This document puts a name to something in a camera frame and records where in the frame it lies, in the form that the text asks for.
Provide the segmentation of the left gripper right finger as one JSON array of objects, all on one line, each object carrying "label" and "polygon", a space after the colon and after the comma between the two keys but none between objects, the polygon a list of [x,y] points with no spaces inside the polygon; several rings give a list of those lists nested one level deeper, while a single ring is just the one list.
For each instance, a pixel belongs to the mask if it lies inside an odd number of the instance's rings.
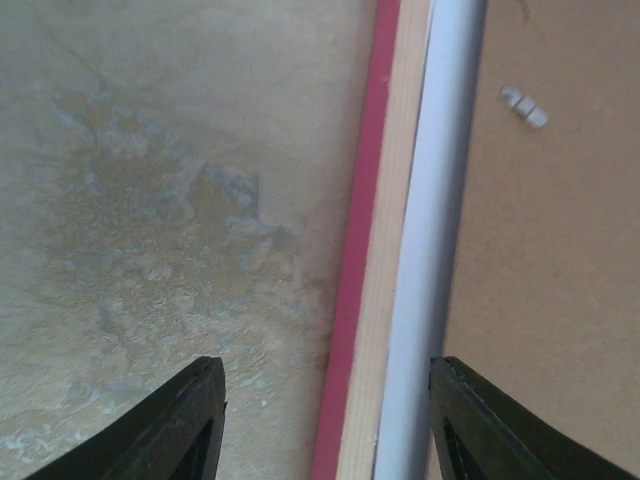
[{"label": "left gripper right finger", "polygon": [[431,360],[431,426],[444,479],[632,479],[456,357]]}]

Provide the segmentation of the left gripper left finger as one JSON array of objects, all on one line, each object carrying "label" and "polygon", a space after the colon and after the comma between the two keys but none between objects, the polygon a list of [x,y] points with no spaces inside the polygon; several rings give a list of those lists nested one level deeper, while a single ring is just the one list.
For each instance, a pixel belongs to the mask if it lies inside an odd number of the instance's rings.
[{"label": "left gripper left finger", "polygon": [[199,357],[117,421],[29,478],[214,479],[225,397],[222,359]]}]

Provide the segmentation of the pink wooden picture frame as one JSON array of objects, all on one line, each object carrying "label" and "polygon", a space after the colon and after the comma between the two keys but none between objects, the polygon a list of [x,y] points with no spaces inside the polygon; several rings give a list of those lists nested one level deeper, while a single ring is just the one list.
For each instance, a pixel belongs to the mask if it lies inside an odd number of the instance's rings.
[{"label": "pink wooden picture frame", "polygon": [[369,479],[432,2],[380,1],[310,476]]}]

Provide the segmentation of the brown cardboard backing board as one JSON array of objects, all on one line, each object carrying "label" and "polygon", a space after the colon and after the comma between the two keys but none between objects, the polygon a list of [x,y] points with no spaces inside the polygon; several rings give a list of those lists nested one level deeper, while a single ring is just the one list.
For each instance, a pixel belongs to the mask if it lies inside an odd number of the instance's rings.
[{"label": "brown cardboard backing board", "polygon": [[638,472],[637,2],[489,3],[445,351]]}]

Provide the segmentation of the sunset landscape photo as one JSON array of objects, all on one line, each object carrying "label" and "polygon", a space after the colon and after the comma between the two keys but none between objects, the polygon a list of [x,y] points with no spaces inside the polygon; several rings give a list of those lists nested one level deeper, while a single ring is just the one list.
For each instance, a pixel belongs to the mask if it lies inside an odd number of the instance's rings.
[{"label": "sunset landscape photo", "polygon": [[375,479],[422,479],[430,361],[442,350],[487,4],[436,1],[429,21]]}]

